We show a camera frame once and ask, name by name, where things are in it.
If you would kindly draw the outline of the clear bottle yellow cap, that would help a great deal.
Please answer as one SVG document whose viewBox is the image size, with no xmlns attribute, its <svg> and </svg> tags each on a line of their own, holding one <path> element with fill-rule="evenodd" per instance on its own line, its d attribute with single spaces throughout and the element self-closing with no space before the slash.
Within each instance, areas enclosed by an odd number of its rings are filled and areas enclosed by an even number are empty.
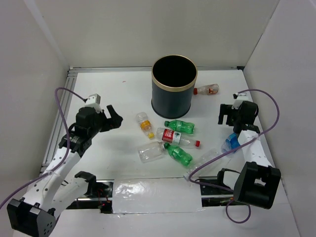
<svg viewBox="0 0 316 237">
<path fill-rule="evenodd" d="M 136 121 L 140 126 L 141 130 L 149 139 L 153 139 L 155 137 L 155 134 L 153 133 L 152 124 L 150 123 L 148 115 L 145 112 L 138 113 L 136 115 Z"/>
</svg>

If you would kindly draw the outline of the clear bottle white cap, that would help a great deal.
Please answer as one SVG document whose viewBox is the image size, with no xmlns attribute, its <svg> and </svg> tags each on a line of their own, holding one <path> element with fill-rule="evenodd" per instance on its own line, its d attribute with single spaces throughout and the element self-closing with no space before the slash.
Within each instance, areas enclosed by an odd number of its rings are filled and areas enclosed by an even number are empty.
<svg viewBox="0 0 316 237">
<path fill-rule="evenodd" d="M 208 161 L 216 158 L 217 156 L 219 156 L 221 154 L 221 152 L 216 149 L 213 148 L 211 150 L 209 150 L 208 152 L 206 152 L 205 154 L 203 154 L 201 157 L 192 160 L 192 162 L 190 163 L 190 165 L 187 168 L 187 171 L 184 173 L 184 178 L 185 180 L 189 180 L 189 175 L 196 170 L 198 167 L 202 166 L 203 164 L 207 163 Z M 208 172 L 211 171 L 212 165 L 208 165 L 207 167 L 197 171 L 192 177 L 200 177 L 203 175 L 206 175 Z"/>
</svg>

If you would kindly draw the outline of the green bottle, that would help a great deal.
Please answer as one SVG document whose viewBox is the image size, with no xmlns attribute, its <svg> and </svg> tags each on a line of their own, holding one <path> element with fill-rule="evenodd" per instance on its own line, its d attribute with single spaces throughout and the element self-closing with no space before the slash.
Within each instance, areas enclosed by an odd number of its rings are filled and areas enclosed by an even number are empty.
<svg viewBox="0 0 316 237">
<path fill-rule="evenodd" d="M 187 133 L 187 134 L 193 134 L 194 133 L 194 127 L 195 124 L 191 122 L 185 122 L 182 120 L 172 120 L 172 121 L 165 121 L 164 126 L 170 128 L 173 131 L 181 132 L 181 133 Z"/>
<path fill-rule="evenodd" d="M 176 161 L 181 163 L 183 166 L 188 167 L 193 160 L 193 157 L 185 152 L 179 146 L 171 145 L 169 143 L 164 143 L 164 149 L 168 154 Z"/>
</svg>

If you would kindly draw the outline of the large clear crushed bottle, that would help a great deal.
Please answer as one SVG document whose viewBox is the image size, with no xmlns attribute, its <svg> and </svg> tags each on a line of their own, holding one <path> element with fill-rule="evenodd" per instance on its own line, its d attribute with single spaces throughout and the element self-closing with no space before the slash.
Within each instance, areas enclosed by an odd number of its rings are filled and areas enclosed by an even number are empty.
<svg viewBox="0 0 316 237">
<path fill-rule="evenodd" d="M 142 163 L 148 163 L 151 161 L 158 160 L 162 158 L 164 154 L 164 144 L 163 142 L 151 142 L 137 148 L 140 161 Z"/>
</svg>

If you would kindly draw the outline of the clear bottle red white label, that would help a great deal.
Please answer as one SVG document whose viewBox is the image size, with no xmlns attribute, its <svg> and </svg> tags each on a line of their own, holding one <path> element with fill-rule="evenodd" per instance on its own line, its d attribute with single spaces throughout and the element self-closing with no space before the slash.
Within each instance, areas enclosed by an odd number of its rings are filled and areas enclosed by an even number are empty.
<svg viewBox="0 0 316 237">
<path fill-rule="evenodd" d="M 177 145 L 188 149 L 200 147 L 199 140 L 194 140 L 193 138 L 189 138 L 183 135 L 181 132 L 173 131 L 167 128 L 159 127 L 156 130 L 156 137 L 163 142 L 167 142 L 172 145 Z"/>
</svg>

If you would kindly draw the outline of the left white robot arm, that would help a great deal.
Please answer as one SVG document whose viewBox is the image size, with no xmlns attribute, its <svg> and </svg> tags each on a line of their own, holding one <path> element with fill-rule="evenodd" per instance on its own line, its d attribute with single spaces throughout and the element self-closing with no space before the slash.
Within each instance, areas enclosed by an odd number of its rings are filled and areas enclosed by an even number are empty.
<svg viewBox="0 0 316 237">
<path fill-rule="evenodd" d="M 93 106 L 79 109 L 76 121 L 66 131 L 49 166 L 20 199 L 11 199 L 7 213 L 12 229 L 32 237 L 47 237 L 56 226 L 61 213 L 80 196 L 92 197 L 97 193 L 96 176 L 80 171 L 72 179 L 66 176 L 81 160 L 100 132 L 119 128 L 123 118 L 112 105 L 104 110 Z"/>
</svg>

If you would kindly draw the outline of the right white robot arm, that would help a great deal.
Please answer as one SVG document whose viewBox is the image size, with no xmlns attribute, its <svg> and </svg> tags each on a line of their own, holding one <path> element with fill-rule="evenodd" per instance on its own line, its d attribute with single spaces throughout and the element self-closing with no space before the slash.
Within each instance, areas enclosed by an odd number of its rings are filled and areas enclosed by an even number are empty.
<svg viewBox="0 0 316 237">
<path fill-rule="evenodd" d="M 221 104 L 218 123 L 233 127 L 233 133 L 226 139 L 222 152 L 231 151 L 243 145 L 245 164 L 241 172 L 223 168 L 218 172 L 216 190 L 222 194 L 233 190 L 235 201 L 270 209 L 275 200 L 281 178 L 279 169 L 268 161 L 259 140 L 260 129 L 254 125 L 259 107 L 249 101 L 233 105 Z"/>
</svg>

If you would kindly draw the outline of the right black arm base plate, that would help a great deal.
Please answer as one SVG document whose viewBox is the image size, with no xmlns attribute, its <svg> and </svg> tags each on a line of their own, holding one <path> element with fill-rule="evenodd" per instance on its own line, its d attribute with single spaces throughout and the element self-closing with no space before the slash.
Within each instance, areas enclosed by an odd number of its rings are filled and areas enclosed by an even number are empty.
<svg viewBox="0 0 316 237">
<path fill-rule="evenodd" d="M 215 176 L 206 179 L 198 178 L 198 182 L 217 184 Z M 219 188 L 200 185 L 202 207 L 226 206 L 233 197 L 233 193 Z M 231 205 L 244 205 L 239 202 L 232 202 Z"/>
</svg>

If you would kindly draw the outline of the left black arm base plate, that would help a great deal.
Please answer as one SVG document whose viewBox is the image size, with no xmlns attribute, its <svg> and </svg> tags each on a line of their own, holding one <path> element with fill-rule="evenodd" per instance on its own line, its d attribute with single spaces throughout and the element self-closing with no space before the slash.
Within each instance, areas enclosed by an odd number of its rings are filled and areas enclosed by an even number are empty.
<svg viewBox="0 0 316 237">
<path fill-rule="evenodd" d="M 67 207 L 67 210 L 98 210 L 103 214 L 113 213 L 114 180 L 97 180 L 93 193 L 81 196 Z"/>
</svg>

